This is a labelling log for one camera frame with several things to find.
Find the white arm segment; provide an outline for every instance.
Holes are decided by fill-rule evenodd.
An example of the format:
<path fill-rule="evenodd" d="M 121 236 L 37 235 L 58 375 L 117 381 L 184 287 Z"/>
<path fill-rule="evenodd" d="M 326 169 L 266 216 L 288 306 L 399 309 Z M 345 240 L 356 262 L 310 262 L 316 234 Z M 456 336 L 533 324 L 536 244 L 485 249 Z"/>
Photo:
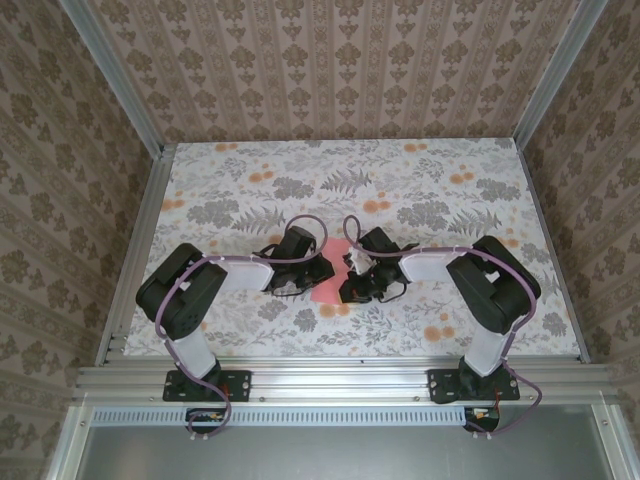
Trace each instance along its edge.
<path fill-rule="evenodd" d="M 230 292 L 233 290 L 259 290 L 267 288 L 273 269 L 264 263 L 252 262 L 216 262 L 227 272 L 227 276 L 218 290 Z M 202 378 L 216 365 L 216 357 L 204 336 L 203 330 L 198 327 L 186 337 L 178 340 L 167 339 L 171 342 L 180 362 L 195 377 Z"/>
<path fill-rule="evenodd" d="M 451 276 L 446 267 L 460 255 L 464 253 L 416 253 L 402 257 L 400 268 L 410 282 L 420 280 L 451 282 Z M 500 354 L 508 338 L 509 334 L 493 333 L 477 324 L 471 345 L 464 356 L 466 364 L 481 377 L 492 374 L 500 366 Z"/>
<path fill-rule="evenodd" d="M 204 377 L 216 364 L 216 356 L 207 345 L 204 332 L 198 326 L 193 332 L 178 340 L 167 339 L 182 363 L 196 378 Z"/>
<path fill-rule="evenodd" d="M 509 339 L 509 333 L 490 332 L 478 324 L 471 345 L 464 355 L 465 363 L 481 377 L 491 375 L 502 361 L 500 356 Z"/>
<path fill-rule="evenodd" d="M 218 293 L 231 292 L 233 290 L 259 290 L 267 288 L 271 277 L 273 277 L 273 268 L 269 265 L 259 262 L 216 262 L 221 268 L 227 272 L 227 278 L 224 279 Z"/>
<path fill-rule="evenodd" d="M 400 269 L 410 282 L 431 280 L 434 282 L 451 282 L 447 265 L 462 252 L 448 253 L 416 253 L 400 259 Z"/>

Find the metal plate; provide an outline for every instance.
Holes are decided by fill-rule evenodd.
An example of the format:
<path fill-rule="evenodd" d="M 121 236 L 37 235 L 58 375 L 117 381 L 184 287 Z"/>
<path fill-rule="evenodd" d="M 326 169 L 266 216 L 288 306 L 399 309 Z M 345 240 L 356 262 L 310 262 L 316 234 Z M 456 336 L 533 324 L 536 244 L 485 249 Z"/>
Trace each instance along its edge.
<path fill-rule="evenodd" d="M 231 402 L 248 402 L 251 392 L 249 370 L 223 370 L 220 372 L 218 388 Z M 162 399 L 165 402 L 222 402 L 222 398 L 204 387 L 194 384 L 180 370 L 167 373 Z"/>
<path fill-rule="evenodd" d="M 427 378 L 429 379 L 429 395 L 431 400 L 437 404 L 446 404 L 455 401 L 477 401 L 488 400 L 494 401 L 497 395 L 500 395 L 500 400 L 520 400 L 520 390 L 516 382 L 515 387 L 511 387 L 511 381 L 514 381 L 509 372 L 506 370 L 498 370 L 495 372 L 494 381 L 496 383 L 496 395 L 492 394 L 489 398 L 478 398 L 470 395 L 465 395 L 461 392 L 459 371 L 457 368 L 447 368 L 438 370 L 427 371 Z"/>

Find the wire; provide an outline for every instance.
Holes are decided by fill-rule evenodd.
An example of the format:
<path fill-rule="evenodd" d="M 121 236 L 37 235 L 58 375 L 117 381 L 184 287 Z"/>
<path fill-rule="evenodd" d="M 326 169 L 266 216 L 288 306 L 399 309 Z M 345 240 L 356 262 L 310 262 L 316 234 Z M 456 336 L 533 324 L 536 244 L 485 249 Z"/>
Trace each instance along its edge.
<path fill-rule="evenodd" d="M 357 229 L 356 230 L 356 232 L 357 232 L 356 233 L 356 240 L 354 240 L 349 235 L 349 232 L 347 230 L 347 227 L 348 227 L 348 224 L 349 224 L 350 220 L 354 221 L 355 224 L 356 224 L 356 229 Z M 529 321 L 533 318 L 533 316 L 536 313 L 536 302 L 537 302 L 536 301 L 536 296 L 533 293 L 533 290 L 531 289 L 531 287 L 529 286 L 527 281 L 522 277 L 522 275 L 520 275 L 516 270 L 514 270 L 511 266 L 507 265 L 505 262 L 503 262 L 499 258 L 496 258 L 493 255 L 489 255 L 488 253 L 482 252 L 480 250 L 477 250 L 477 249 L 471 248 L 471 247 L 460 247 L 460 246 L 455 246 L 455 247 L 421 247 L 421 248 L 413 248 L 411 250 L 405 250 L 405 251 L 394 252 L 394 253 L 378 253 L 378 252 L 373 252 L 373 251 L 366 250 L 365 248 L 360 246 L 360 244 L 357 242 L 357 239 L 360 238 L 360 235 L 362 233 L 362 227 L 360 225 L 360 220 L 358 220 L 358 217 L 356 217 L 355 215 L 347 215 L 344 218 L 344 220 L 342 221 L 342 230 L 343 230 L 344 237 L 347 239 L 347 241 L 351 244 L 351 246 L 353 248 L 355 248 L 356 250 L 359 250 L 360 252 L 366 253 L 370 257 L 392 258 L 392 257 L 403 257 L 403 256 L 406 256 L 406 255 L 414 255 L 416 253 L 451 253 L 451 252 L 457 253 L 457 252 L 464 252 L 464 253 L 470 253 L 471 255 L 475 255 L 477 257 L 482 258 L 483 260 L 489 261 L 489 262 L 493 263 L 494 265 L 497 265 L 498 267 L 503 269 L 509 275 L 511 275 L 522 286 L 522 288 L 524 289 L 524 291 L 527 294 L 527 297 L 529 297 L 530 308 L 529 308 L 529 311 L 527 312 L 527 314 L 525 315 L 525 317 L 522 320 L 520 320 L 519 322 L 517 322 L 511 328 L 511 333 L 509 334 L 509 338 L 507 339 L 507 342 L 505 343 L 505 346 L 502 349 L 502 352 L 500 353 L 500 360 L 501 360 L 502 366 L 504 367 L 504 369 L 507 372 L 509 372 L 511 375 L 513 375 L 516 379 L 520 380 L 522 383 L 524 383 L 524 384 L 528 385 L 529 387 L 531 387 L 532 389 L 534 389 L 538 396 L 536 397 L 534 402 L 531 404 L 531 406 L 529 406 L 529 408 L 517 420 L 515 420 L 512 423 L 510 423 L 506 427 L 499 428 L 497 430 L 494 430 L 493 432 L 487 432 L 485 429 L 483 429 L 479 425 L 476 425 L 476 424 L 474 424 L 472 422 L 467 422 L 467 423 L 470 426 L 472 426 L 473 428 L 477 429 L 480 433 L 483 433 L 488 437 L 490 435 L 491 436 L 492 435 L 499 435 L 501 433 L 508 432 L 509 430 L 514 428 L 516 425 L 519 425 L 524 419 L 526 419 L 533 412 L 533 410 L 542 401 L 542 390 L 540 390 L 540 387 L 538 387 L 536 384 L 534 384 L 530 380 L 527 380 L 526 378 L 520 376 L 518 373 L 515 372 L 515 370 L 513 370 L 507 364 L 507 354 L 509 353 L 509 350 L 511 349 L 511 345 L 513 344 L 513 341 L 514 341 L 514 339 L 516 337 L 516 332 L 518 330 L 520 330 L 522 327 L 524 327 L 527 323 L 529 323 Z"/>
<path fill-rule="evenodd" d="M 404 295 L 405 293 L 407 293 L 407 284 L 404 283 L 402 285 L 402 292 L 400 292 L 398 295 L 394 295 L 391 298 L 387 298 L 385 300 L 378 300 L 380 303 L 389 303 L 391 300 L 395 300 L 396 298 L 400 298 L 402 295 Z"/>
<path fill-rule="evenodd" d="M 189 268 L 187 268 L 184 271 L 184 273 L 182 275 L 180 275 L 180 277 L 176 280 L 176 282 L 169 289 L 169 292 L 167 292 L 167 295 L 162 300 L 162 303 L 160 303 L 160 307 L 158 308 L 158 312 L 156 313 L 156 318 L 154 320 L 156 335 L 158 335 L 158 337 L 160 337 L 163 340 L 163 343 L 164 343 L 165 347 L 167 348 L 167 351 L 169 352 L 169 355 L 171 355 L 171 358 L 173 358 L 176 366 L 182 371 L 182 373 L 184 373 L 186 375 L 187 378 L 189 378 L 189 380 L 191 380 L 192 382 L 197 383 L 198 385 L 201 385 L 201 386 L 203 386 L 205 388 L 208 388 L 209 390 L 213 391 L 225 403 L 225 416 L 222 419 L 222 422 L 220 422 L 220 425 L 218 425 L 218 428 L 216 430 L 214 430 L 211 433 L 211 435 L 208 435 L 208 436 L 218 435 L 221 431 L 223 431 L 224 427 L 229 423 L 229 420 L 231 419 L 231 402 L 229 401 L 229 397 L 227 395 L 225 395 L 225 393 L 222 390 L 220 390 L 217 386 L 215 386 L 212 383 L 206 382 L 206 381 L 196 377 L 195 375 L 193 375 L 189 371 L 189 369 L 186 366 L 184 366 L 182 364 L 182 362 L 180 361 L 180 358 L 178 357 L 178 354 L 175 352 L 175 350 L 171 346 L 171 342 L 167 341 L 168 340 L 168 336 L 167 336 L 166 332 L 164 331 L 164 329 L 162 328 L 161 324 L 162 324 L 162 316 L 164 315 L 164 311 L 167 308 L 167 305 L 169 305 L 169 302 L 171 301 L 171 299 L 173 298 L 175 293 L 182 286 L 182 284 L 191 276 L 191 274 L 194 271 L 196 271 L 201 265 L 204 265 L 205 263 L 208 263 L 208 262 L 220 263 L 220 262 L 234 261 L 234 262 L 264 263 L 264 264 L 267 264 L 267 265 L 268 264 L 292 264 L 292 263 L 306 262 L 306 261 L 309 261 L 312 258 L 320 255 L 320 253 L 322 253 L 322 250 L 324 249 L 324 247 L 327 245 L 327 241 L 329 240 L 329 231 L 327 229 L 327 225 L 320 218 L 316 217 L 315 215 L 303 214 L 303 215 L 295 216 L 291 220 L 289 220 L 289 222 L 287 223 L 287 225 L 285 227 L 285 230 L 288 229 L 293 222 L 295 222 L 295 221 L 297 221 L 297 220 L 299 220 L 301 218 L 310 218 L 310 219 L 315 220 L 316 222 L 318 222 L 320 224 L 320 226 L 322 227 L 322 231 L 323 231 L 323 234 L 324 234 L 324 239 L 322 240 L 322 244 L 311 255 L 309 255 L 307 257 L 303 257 L 303 258 L 294 258 L 294 259 L 270 259 L 270 258 L 261 258 L 261 257 L 258 257 L 256 255 L 249 255 L 249 256 L 241 256 L 241 255 L 229 255 L 229 256 L 225 256 L 225 255 L 209 255 L 209 256 L 206 256 L 206 257 L 202 257 L 200 260 L 197 260 L 192 265 L 190 265 Z M 187 429 L 189 430 L 189 432 L 192 435 L 196 435 L 196 433 L 193 431 L 192 423 L 193 423 L 193 417 L 188 422 Z"/>

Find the wallpaper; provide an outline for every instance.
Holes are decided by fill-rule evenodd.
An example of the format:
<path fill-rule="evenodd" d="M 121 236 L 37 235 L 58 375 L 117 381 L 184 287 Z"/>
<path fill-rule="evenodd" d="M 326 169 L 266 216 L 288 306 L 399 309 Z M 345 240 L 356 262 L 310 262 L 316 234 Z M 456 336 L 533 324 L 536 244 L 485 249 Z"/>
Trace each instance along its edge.
<path fill-rule="evenodd" d="M 640 445 L 640 2 L 609 1 L 525 156 L 595 361 Z"/>
<path fill-rule="evenodd" d="M 0 2 L 0 478 L 46 470 L 149 165 L 58 3 Z"/>
<path fill-rule="evenodd" d="M 166 143 L 508 137 L 578 0 L 90 0 Z"/>

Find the floral mat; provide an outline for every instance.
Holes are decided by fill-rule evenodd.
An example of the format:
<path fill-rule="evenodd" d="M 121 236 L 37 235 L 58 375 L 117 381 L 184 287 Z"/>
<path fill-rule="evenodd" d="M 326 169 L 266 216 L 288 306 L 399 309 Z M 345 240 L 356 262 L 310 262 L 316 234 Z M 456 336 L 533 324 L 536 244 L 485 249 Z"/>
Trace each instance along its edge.
<path fill-rule="evenodd" d="M 399 245 L 470 245 L 498 237 L 542 286 L 513 352 L 578 355 L 549 250 L 511 139 L 181 144 L 145 278 L 180 243 L 249 254 L 278 241 L 287 220 L 321 217 L 331 236 L 356 214 Z M 320 236 L 311 221 L 301 226 Z M 461 355 L 476 322 L 453 284 L 420 282 L 388 304 L 324 305 L 259 292 L 220 294 L 202 329 L 222 356 Z M 164 355 L 137 309 L 127 355 Z"/>

